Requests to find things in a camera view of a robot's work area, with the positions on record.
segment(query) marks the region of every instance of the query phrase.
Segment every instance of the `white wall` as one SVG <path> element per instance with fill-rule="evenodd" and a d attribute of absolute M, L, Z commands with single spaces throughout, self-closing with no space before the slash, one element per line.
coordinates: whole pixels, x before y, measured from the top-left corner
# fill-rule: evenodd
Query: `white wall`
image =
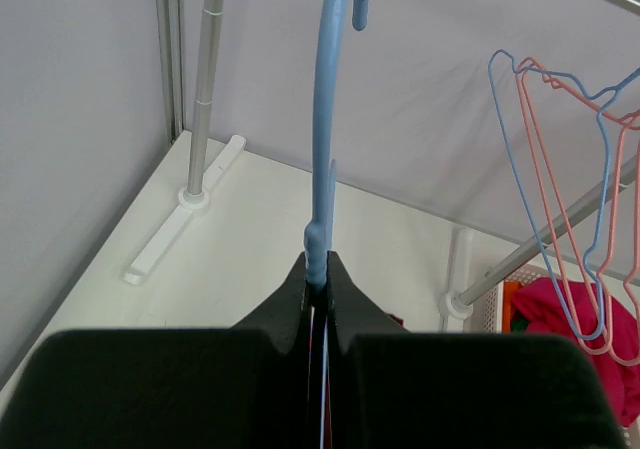
<path fill-rule="evenodd" d="M 0 0 L 0 14 L 1 375 L 167 141 L 155 0 Z"/>
<path fill-rule="evenodd" d="M 311 102 L 322 0 L 225 0 L 211 134 L 248 137 L 248 149 L 309 168 Z M 184 0 L 190 122 L 202 0 Z M 334 115 L 338 179 L 511 240 L 530 237 L 487 79 L 498 48 L 578 74 L 595 92 L 640 63 L 640 18 L 603 0 L 371 0 L 369 27 L 344 37 Z M 508 129 L 543 222 L 522 116 L 504 60 L 497 67 Z M 602 177 L 593 113 L 534 86 L 551 157 L 571 203 Z M 640 83 L 615 110 L 637 109 Z M 616 135 L 617 128 L 611 134 Z M 638 137 L 627 147 L 633 150 Z M 631 191 L 621 227 L 632 227 Z M 593 219 L 580 228 L 583 250 Z M 614 268 L 628 270 L 631 231 Z M 601 261 L 604 245 L 594 261 Z"/>

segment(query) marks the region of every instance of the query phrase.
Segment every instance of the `orange object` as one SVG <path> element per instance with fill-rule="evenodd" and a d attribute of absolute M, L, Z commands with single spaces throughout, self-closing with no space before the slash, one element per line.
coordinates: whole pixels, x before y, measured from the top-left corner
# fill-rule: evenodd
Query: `orange object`
<path fill-rule="evenodd" d="M 520 281 L 505 281 L 502 295 L 502 332 L 511 332 L 511 319 L 516 313 L 516 308 L 511 304 L 511 296 L 520 289 L 523 284 Z"/>

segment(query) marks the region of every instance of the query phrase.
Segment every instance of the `pink cloth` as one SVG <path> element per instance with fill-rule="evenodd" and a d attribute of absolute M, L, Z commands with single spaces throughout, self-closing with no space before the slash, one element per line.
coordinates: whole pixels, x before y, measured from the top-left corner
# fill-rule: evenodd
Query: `pink cloth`
<path fill-rule="evenodd" d="M 583 334 L 591 334 L 597 326 L 593 310 L 583 282 L 569 282 L 569 289 L 576 305 Z M 552 332 L 562 334 L 577 344 L 577 339 L 556 295 L 551 279 L 541 278 L 516 291 L 512 304 L 530 321 L 527 332 Z M 632 359 L 638 354 L 638 333 L 635 318 L 617 300 L 612 300 L 613 347 L 622 359 Z M 587 342 L 591 348 L 602 347 L 603 337 Z M 618 421 L 628 427 L 640 414 L 640 365 L 626 367 L 618 364 L 606 353 L 601 356 L 587 354 L 593 362 Z"/>

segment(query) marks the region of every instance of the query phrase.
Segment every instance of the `pink wire hanger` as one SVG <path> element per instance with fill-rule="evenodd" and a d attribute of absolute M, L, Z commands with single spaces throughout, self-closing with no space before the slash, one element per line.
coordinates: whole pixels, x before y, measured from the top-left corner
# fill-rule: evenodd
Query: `pink wire hanger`
<path fill-rule="evenodd" d="M 536 61 L 534 58 L 532 57 L 527 57 L 525 58 L 520 65 L 518 66 L 518 69 L 521 69 L 525 66 L 534 66 L 534 67 L 538 67 L 541 70 L 546 70 L 545 67 L 540 64 L 538 61 Z M 538 179 L 538 185 L 540 188 L 540 194 L 542 197 L 542 202 L 544 205 L 544 211 L 545 211 L 545 217 L 547 219 L 547 222 L 549 224 L 549 228 L 550 228 L 550 233 L 551 233 L 551 241 L 552 241 L 552 245 L 553 248 L 556 252 L 556 258 L 558 260 L 558 266 L 560 269 L 560 274 L 562 277 L 562 281 L 563 281 L 563 286 L 564 286 L 564 292 L 565 292 L 565 296 L 567 299 L 567 305 L 569 306 L 569 310 L 571 313 L 572 318 L 575 321 L 575 324 L 577 326 L 577 328 L 580 330 L 580 332 L 582 331 L 581 327 L 580 327 L 580 320 L 578 318 L 577 312 L 576 312 L 576 308 L 575 308 L 575 303 L 573 301 L 573 297 L 571 294 L 571 291 L 569 290 L 569 282 L 568 282 L 568 278 L 566 275 L 566 271 L 565 271 L 565 265 L 564 265 L 564 260 L 562 258 L 562 252 L 560 250 L 559 244 L 558 244 L 558 238 L 555 232 L 555 228 L 553 225 L 553 218 L 551 215 L 551 209 L 549 207 L 549 202 L 548 202 L 548 197 L 547 197 L 547 193 L 546 193 L 546 189 L 545 189 L 545 185 L 543 182 L 543 178 L 541 175 L 541 171 L 540 171 L 540 164 L 538 161 L 538 156 L 534 147 L 534 137 L 533 137 L 533 131 L 531 129 L 531 123 L 533 124 L 533 128 L 535 130 L 535 134 L 538 140 L 538 144 L 540 146 L 540 150 L 542 152 L 542 156 L 545 162 L 545 166 L 547 168 L 547 173 L 549 174 L 549 179 L 551 181 L 551 184 L 553 186 L 553 190 L 556 196 L 556 200 L 558 202 L 558 205 L 560 207 L 560 212 L 562 214 L 562 218 L 567 226 L 567 234 L 569 237 L 569 240 L 571 242 L 571 247 L 573 249 L 574 254 L 576 255 L 576 260 L 578 263 L 578 267 L 580 268 L 580 273 L 582 275 L 582 278 L 584 280 L 585 283 L 585 290 L 587 291 L 587 294 L 589 296 L 589 300 L 591 301 L 591 304 L 594 308 L 594 311 L 596 312 L 596 314 L 598 314 L 598 302 L 596 300 L 593 288 L 589 282 L 589 275 L 587 273 L 586 267 L 584 265 L 583 262 L 583 258 L 582 258 L 582 254 L 580 251 L 580 248 L 577 244 L 574 232 L 573 232 L 573 227 L 571 226 L 571 224 L 569 223 L 569 218 L 567 216 L 566 213 L 566 209 L 565 209 L 565 205 L 564 202 L 562 200 L 562 196 L 560 194 L 560 190 L 558 188 L 558 185 L 556 183 L 556 178 L 555 178 L 555 174 L 553 172 L 552 169 L 552 165 L 551 165 L 551 161 L 550 158 L 548 156 L 547 150 L 546 150 L 546 146 L 544 144 L 544 139 L 542 136 L 542 133 L 540 131 L 539 128 L 539 124 L 538 124 L 538 118 L 536 117 L 536 113 L 533 107 L 533 103 L 531 100 L 531 97 L 529 95 L 528 89 L 527 89 L 527 85 L 526 85 L 526 74 L 529 71 L 524 71 L 520 74 L 516 74 L 516 85 L 518 88 L 518 97 L 520 99 L 520 106 L 522 109 L 522 115 L 524 118 L 524 123 L 525 123 L 525 128 L 527 131 L 527 139 L 529 142 L 529 147 L 531 149 L 531 155 L 532 155 L 532 159 L 533 159 L 533 164 L 534 164 L 534 168 L 536 171 L 536 177 Z M 558 89 L 558 88 L 562 88 L 564 90 L 566 90 L 567 92 L 569 92 L 571 95 L 573 95 L 575 98 L 577 98 L 578 100 L 580 100 L 582 103 L 584 103 L 585 105 L 587 105 L 588 107 L 591 107 L 592 109 L 599 111 L 600 110 L 600 106 L 598 106 L 598 104 L 596 104 L 595 102 L 585 98 L 582 94 L 580 94 L 578 91 L 576 91 L 573 87 L 571 87 L 570 85 L 564 83 L 562 80 L 558 79 L 557 77 L 554 77 L 552 75 L 549 74 L 542 74 L 542 80 L 545 83 L 548 83 L 551 85 L 551 87 L 553 89 Z M 615 172 L 614 172 L 614 184 L 617 188 L 617 185 L 619 184 L 620 181 L 620 168 L 621 168 L 621 164 L 622 164 L 622 152 L 624 149 L 624 136 L 627 133 L 628 129 L 631 130 L 638 130 L 640 129 L 639 126 L 635 126 L 634 124 L 636 123 L 636 121 L 638 121 L 638 119 L 640 119 L 640 110 L 635 111 L 633 113 L 627 114 L 625 116 L 622 117 L 617 117 L 615 115 L 613 115 L 612 113 L 608 112 L 608 111 L 604 111 L 603 115 L 610 119 L 611 121 L 614 121 L 618 124 L 621 124 L 622 127 L 622 131 L 620 133 L 620 138 L 618 141 L 618 150 L 617 150 L 617 155 L 616 155 L 616 168 L 615 168 Z M 638 148 L 638 159 L 640 162 L 640 146 Z M 640 353 L 636 356 L 636 358 L 632 359 L 632 360 L 623 360 L 621 358 L 619 358 L 616 354 L 615 351 L 613 350 L 613 317 L 612 317 L 612 302 L 611 302 L 611 294 L 606 286 L 606 284 L 604 283 L 604 281 L 602 281 L 602 274 L 604 273 L 604 270 L 608 267 L 608 265 L 610 264 L 611 260 L 613 259 L 613 251 L 614 251 L 614 247 L 615 247 L 615 225 L 616 225 L 616 213 L 617 213 L 617 203 L 618 203 L 618 191 L 614 190 L 613 191 L 613 197 L 612 197 L 612 201 L 611 201 L 611 218 L 610 218 L 610 230 L 609 230 L 609 243 L 608 243 L 608 253 L 607 253 L 607 257 L 604 261 L 604 263 L 602 264 L 602 266 L 598 269 L 596 276 L 598 277 L 598 279 L 600 280 L 600 282 L 602 283 L 602 288 L 604 291 L 604 295 L 605 295 L 605 328 L 603 330 L 603 334 L 602 337 L 604 339 L 604 343 L 597 348 L 592 348 L 589 347 L 589 343 L 591 345 L 594 345 L 594 343 L 596 341 L 591 341 L 591 342 L 587 342 L 584 341 L 580 338 L 578 338 L 578 342 L 580 344 L 580 346 L 585 350 L 585 352 L 592 354 L 592 355 L 601 355 L 601 354 L 605 354 L 607 352 L 609 352 L 611 354 L 611 356 L 618 362 L 620 362 L 621 364 L 625 364 L 625 365 L 635 365 L 640 363 Z M 636 228 L 635 228 L 635 243 L 634 243 L 634 254 L 635 254 L 635 265 L 634 268 L 632 269 L 631 273 L 629 274 L 629 276 L 625 279 L 623 286 L 625 288 L 625 291 L 627 292 L 627 294 L 629 295 L 629 297 L 631 298 L 631 300 L 634 303 L 635 306 L 635 310 L 636 310 L 636 321 L 638 321 L 640 319 L 640 304 L 637 300 L 637 298 L 635 297 L 635 295 L 633 295 L 631 288 L 630 288 L 630 281 L 633 279 L 633 277 L 635 276 L 635 274 L 638 271 L 638 268 L 640 268 L 640 234 L 638 233 L 638 223 L 639 223 L 639 208 L 640 208 L 640 194 L 638 193 L 638 189 L 636 186 L 636 205 L 635 205 L 635 224 L 636 224 Z M 638 334 L 640 337 L 640 323 L 638 324 Z"/>

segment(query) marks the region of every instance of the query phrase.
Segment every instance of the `white shelf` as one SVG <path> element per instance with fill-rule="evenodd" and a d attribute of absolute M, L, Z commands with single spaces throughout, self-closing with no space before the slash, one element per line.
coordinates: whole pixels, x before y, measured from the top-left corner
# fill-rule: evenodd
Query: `white shelf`
<path fill-rule="evenodd" d="M 189 146 L 190 133 L 184 132 L 34 348 L 47 335 L 72 328 L 228 327 L 282 283 L 303 250 L 311 175 L 246 151 L 212 193 L 211 209 L 190 222 L 149 279 L 140 286 L 122 279 L 174 209 L 176 193 L 186 182 Z M 209 141 L 207 164 L 223 147 Z M 446 288 L 455 227 L 337 185 L 334 249 L 360 289 L 383 310 L 402 317 L 412 331 L 438 329 L 437 298 Z M 475 232 L 469 280 L 515 247 Z M 0 391 L 0 411 L 23 365 Z"/>

